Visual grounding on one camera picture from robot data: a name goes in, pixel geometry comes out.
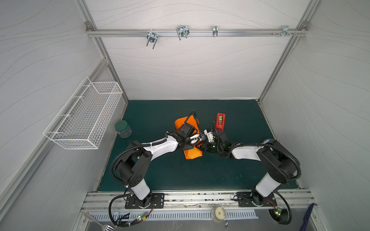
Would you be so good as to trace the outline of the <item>orange wrapping paper sheet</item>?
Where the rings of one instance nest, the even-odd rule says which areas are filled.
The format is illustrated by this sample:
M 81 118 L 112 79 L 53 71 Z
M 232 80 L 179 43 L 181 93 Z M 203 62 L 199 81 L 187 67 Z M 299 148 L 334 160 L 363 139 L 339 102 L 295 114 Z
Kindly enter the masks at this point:
M 177 119 L 175 122 L 174 122 L 174 125 L 175 125 L 175 128 L 176 129 L 179 129 L 181 127 L 181 125 L 183 125 L 183 123 L 185 122 L 187 117 L 182 117 L 182 118 L 179 118 Z M 190 116 L 190 118 L 188 119 L 187 121 L 188 124 L 194 126 L 198 131 L 195 133 L 193 133 L 194 135 L 197 134 L 199 135 L 199 127 L 197 125 L 197 122 L 196 122 L 196 119 L 194 118 L 193 115 Z M 184 150 L 184 154 L 185 154 L 185 157 L 186 159 L 196 159 L 198 157 L 202 157 L 202 151 L 199 150 L 198 148 L 196 147 L 193 147 L 192 149 L 190 150 Z

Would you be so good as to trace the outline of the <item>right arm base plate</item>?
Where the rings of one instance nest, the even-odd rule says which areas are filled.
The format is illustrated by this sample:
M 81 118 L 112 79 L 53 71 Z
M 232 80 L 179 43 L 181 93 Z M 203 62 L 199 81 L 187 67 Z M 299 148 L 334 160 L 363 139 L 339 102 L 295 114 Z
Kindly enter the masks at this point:
M 236 192 L 232 200 L 237 202 L 241 208 L 277 207 L 273 193 L 267 197 L 263 197 L 257 191 Z

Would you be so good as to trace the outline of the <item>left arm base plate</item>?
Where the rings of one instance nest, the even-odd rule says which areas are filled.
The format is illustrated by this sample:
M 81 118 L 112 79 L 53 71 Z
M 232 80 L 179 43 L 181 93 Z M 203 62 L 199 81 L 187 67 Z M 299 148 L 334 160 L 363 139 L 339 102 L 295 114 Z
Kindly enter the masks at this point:
M 139 200 L 136 195 L 131 195 L 127 198 L 125 203 L 126 209 L 149 209 L 149 208 L 163 208 L 164 194 L 150 192 L 143 200 Z

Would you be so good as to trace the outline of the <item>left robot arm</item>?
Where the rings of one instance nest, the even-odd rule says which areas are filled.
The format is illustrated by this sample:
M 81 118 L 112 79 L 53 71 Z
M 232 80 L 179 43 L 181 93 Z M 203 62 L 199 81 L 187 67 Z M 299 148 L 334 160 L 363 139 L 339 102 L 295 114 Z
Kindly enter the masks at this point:
M 147 143 L 133 141 L 126 150 L 115 157 L 109 167 L 109 173 L 115 181 L 123 184 L 136 196 L 137 200 L 145 204 L 152 195 L 145 181 L 150 163 L 179 148 L 193 147 L 195 145 L 193 140 L 198 137 L 198 126 L 184 123 L 177 130 L 167 132 L 160 140 Z

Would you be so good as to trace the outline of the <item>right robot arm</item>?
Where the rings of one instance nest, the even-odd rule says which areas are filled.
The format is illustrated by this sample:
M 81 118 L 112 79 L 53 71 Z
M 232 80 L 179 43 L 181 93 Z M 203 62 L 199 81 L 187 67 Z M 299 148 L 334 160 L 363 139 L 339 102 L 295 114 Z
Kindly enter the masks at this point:
M 204 135 L 204 150 L 218 153 L 227 159 L 259 161 L 265 166 L 267 173 L 253 189 L 251 197 L 265 199 L 281 185 L 301 177 L 298 159 L 275 139 L 242 144 L 231 143 L 222 130 L 205 130 Z

